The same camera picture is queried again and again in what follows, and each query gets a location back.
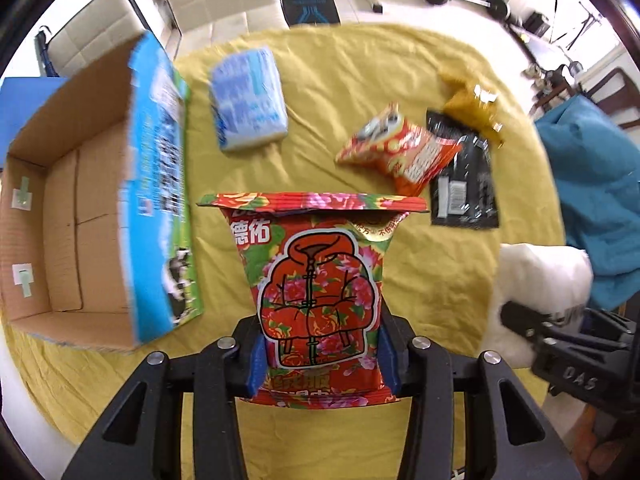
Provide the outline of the white sock bundle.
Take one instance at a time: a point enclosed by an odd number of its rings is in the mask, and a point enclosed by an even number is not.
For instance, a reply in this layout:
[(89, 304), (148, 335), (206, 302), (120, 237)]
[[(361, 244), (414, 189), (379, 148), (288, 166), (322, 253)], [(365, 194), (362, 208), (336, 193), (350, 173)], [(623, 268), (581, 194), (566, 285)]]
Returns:
[(530, 367), (542, 322), (578, 332), (592, 280), (591, 262), (582, 249), (501, 245), (480, 348), (497, 351), (510, 367)]

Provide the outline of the red floral snack bag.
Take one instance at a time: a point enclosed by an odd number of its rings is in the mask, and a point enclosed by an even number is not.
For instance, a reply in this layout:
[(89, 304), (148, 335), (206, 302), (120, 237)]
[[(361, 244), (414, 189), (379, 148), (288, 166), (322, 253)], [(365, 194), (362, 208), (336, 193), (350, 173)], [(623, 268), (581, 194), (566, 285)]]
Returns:
[(231, 235), (266, 343), (250, 402), (337, 410), (393, 403), (378, 365), (384, 257), (416, 196), (206, 194)]

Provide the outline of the orange panda snack bag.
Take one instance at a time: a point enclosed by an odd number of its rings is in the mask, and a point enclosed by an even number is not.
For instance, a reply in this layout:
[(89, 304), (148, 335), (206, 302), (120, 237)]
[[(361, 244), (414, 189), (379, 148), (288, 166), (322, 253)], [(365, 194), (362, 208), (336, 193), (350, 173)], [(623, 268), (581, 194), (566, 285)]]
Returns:
[(393, 179), (397, 194), (418, 196), (460, 151), (457, 140), (410, 122), (391, 102), (350, 138), (335, 162), (378, 170)]

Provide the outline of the yellow snack packet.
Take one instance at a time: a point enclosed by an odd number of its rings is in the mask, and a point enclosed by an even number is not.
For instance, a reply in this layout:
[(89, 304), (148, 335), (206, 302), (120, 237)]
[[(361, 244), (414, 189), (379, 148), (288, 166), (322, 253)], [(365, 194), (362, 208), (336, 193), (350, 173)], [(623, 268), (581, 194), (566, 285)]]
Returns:
[(472, 79), (440, 72), (439, 78), (450, 91), (442, 112), (471, 128), (496, 148), (504, 144), (503, 124), (498, 119), (498, 94)]

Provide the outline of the black snack packet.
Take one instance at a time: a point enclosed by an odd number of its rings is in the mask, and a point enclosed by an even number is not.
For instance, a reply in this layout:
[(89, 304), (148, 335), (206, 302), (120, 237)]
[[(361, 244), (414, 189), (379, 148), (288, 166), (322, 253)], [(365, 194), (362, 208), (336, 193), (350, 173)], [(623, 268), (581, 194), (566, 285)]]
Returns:
[(428, 130), (442, 139), (454, 140), (460, 148), (430, 182), (432, 223), (450, 228), (497, 229), (499, 211), (488, 141), (445, 114), (428, 110), (425, 117)]

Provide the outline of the open cardboard box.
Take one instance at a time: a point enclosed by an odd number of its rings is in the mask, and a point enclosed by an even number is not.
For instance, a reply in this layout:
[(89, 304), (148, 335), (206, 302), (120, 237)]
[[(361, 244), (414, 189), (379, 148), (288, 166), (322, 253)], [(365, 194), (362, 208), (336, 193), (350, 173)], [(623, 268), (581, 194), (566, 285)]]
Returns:
[(189, 89), (144, 32), (64, 82), (9, 146), (1, 307), (57, 344), (131, 350), (196, 318)]

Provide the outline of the teal blanket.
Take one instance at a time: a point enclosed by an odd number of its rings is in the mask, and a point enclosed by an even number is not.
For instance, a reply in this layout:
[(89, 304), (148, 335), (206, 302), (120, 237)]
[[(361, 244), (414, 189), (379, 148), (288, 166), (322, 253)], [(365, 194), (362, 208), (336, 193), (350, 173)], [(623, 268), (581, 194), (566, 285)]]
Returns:
[(584, 250), (589, 305), (614, 310), (639, 291), (639, 149), (599, 107), (574, 96), (536, 120), (566, 244)]

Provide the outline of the light blue tissue pack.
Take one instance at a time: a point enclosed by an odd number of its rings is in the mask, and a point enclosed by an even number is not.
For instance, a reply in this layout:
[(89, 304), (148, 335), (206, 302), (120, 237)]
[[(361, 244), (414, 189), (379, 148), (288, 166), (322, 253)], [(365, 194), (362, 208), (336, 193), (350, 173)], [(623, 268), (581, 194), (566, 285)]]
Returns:
[(288, 112), (272, 51), (260, 47), (225, 56), (209, 75), (221, 151), (235, 152), (288, 135)]

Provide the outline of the yellow table cloth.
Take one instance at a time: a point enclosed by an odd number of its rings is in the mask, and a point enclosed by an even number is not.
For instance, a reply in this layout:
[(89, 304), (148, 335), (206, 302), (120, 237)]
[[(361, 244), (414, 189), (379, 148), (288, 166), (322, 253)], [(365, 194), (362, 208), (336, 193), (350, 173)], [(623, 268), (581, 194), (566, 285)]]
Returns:
[(69, 479), (521, 479), (558, 443), (480, 350), (500, 248), (564, 240), (538, 133), (404, 25), (151, 34), (18, 130), (1, 305)]

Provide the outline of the dark wooden chair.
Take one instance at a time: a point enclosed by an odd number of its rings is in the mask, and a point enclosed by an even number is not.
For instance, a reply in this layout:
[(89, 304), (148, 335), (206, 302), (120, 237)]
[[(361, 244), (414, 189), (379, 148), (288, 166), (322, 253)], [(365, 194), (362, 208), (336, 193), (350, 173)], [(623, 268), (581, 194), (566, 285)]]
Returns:
[[(529, 110), (530, 116), (534, 116), (538, 110), (544, 113), (548, 112), (552, 109), (554, 100), (566, 102), (573, 96), (584, 96), (610, 117), (628, 112), (628, 110), (639, 111), (639, 87), (622, 68), (613, 68), (592, 88), (587, 90), (582, 88), (579, 82), (570, 84), (562, 75), (562, 68), (565, 68), (565, 65), (562, 65), (558, 70), (550, 72), (549, 77), (544, 80), (546, 85), (537, 93), (537, 99)], [(622, 84), (620, 88), (607, 96), (598, 96), (598, 93), (614, 81)]]

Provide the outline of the blue folded mat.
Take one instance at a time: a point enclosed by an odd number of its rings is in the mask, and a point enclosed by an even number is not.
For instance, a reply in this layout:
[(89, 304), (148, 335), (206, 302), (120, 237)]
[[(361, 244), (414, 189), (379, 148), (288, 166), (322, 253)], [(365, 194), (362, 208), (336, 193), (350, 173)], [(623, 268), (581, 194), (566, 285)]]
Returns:
[(66, 83), (64, 77), (6, 77), (0, 91), (0, 157), (6, 161), (9, 146), (21, 128), (52, 94)]

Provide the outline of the left white padded chair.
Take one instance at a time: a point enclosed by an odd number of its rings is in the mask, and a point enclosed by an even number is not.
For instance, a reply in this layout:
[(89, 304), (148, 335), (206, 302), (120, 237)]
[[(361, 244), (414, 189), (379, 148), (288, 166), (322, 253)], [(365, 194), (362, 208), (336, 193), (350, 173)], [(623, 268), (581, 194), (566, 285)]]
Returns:
[(136, 0), (91, 0), (52, 34), (42, 25), (34, 38), (43, 77), (71, 77), (119, 44), (150, 30)]

